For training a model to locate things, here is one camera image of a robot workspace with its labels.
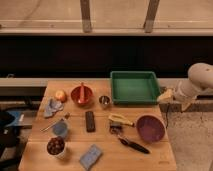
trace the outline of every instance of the small bowl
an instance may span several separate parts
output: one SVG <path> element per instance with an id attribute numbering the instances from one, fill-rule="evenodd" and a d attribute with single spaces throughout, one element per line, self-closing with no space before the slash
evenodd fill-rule
<path id="1" fill-rule="evenodd" d="M 108 96 L 99 97 L 99 103 L 103 109 L 106 109 L 110 105 L 110 98 Z"/>
<path id="2" fill-rule="evenodd" d="M 165 135 L 162 122 L 151 115 L 140 117 L 137 121 L 136 128 L 140 137 L 148 143 L 160 141 Z"/>
<path id="3" fill-rule="evenodd" d="M 84 98 L 85 98 L 85 100 L 84 100 L 84 103 L 79 103 L 80 89 L 81 89 L 81 86 L 74 88 L 73 91 L 71 92 L 71 98 L 72 98 L 72 100 L 74 101 L 75 104 L 77 104 L 79 106 L 85 106 L 92 101 L 93 93 L 92 93 L 92 90 L 89 87 L 84 86 Z"/>

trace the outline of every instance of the cloth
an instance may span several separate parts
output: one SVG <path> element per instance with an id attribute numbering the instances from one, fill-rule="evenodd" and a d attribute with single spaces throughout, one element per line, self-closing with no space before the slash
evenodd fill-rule
<path id="1" fill-rule="evenodd" d="M 52 117 L 56 112 L 63 110 L 63 103 L 55 99 L 49 99 L 44 110 L 44 117 Z"/>

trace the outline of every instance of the metal cup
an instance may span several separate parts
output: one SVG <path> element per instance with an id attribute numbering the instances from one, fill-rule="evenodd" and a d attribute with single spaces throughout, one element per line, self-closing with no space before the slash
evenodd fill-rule
<path id="1" fill-rule="evenodd" d="M 106 109 L 110 106 L 110 98 L 108 96 L 101 96 L 99 98 L 99 103 L 103 109 Z"/>

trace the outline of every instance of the dish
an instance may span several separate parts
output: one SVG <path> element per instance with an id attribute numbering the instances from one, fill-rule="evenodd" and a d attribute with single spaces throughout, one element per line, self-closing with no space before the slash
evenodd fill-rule
<path id="1" fill-rule="evenodd" d="M 80 91 L 82 91 L 82 86 L 78 86 L 74 88 L 73 91 L 71 92 L 71 98 L 74 101 L 74 103 L 76 103 L 78 106 L 85 106 L 92 101 L 92 96 L 93 96 L 92 90 L 87 86 L 84 86 L 83 90 L 84 90 L 83 101 L 79 100 Z"/>
<path id="2" fill-rule="evenodd" d="M 151 115 L 140 117 L 137 121 L 136 128 L 140 137 L 148 143 L 160 141 L 165 135 L 162 122 Z"/>

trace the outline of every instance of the blue object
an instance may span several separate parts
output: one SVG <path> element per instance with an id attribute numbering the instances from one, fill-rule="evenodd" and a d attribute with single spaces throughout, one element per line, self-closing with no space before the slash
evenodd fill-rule
<path id="1" fill-rule="evenodd" d="M 80 158 L 80 163 L 86 171 L 89 171 L 101 155 L 101 149 L 93 144 L 89 150 Z"/>
<path id="2" fill-rule="evenodd" d="M 60 136 L 62 138 L 66 138 L 68 133 L 67 124 L 64 121 L 57 122 L 53 128 L 53 133 L 57 136 Z"/>
<path id="3" fill-rule="evenodd" d="M 11 122 L 10 124 L 6 125 L 8 126 L 18 126 L 19 125 L 19 118 L 21 117 L 21 111 L 7 111 L 9 114 L 15 117 L 15 120 Z"/>

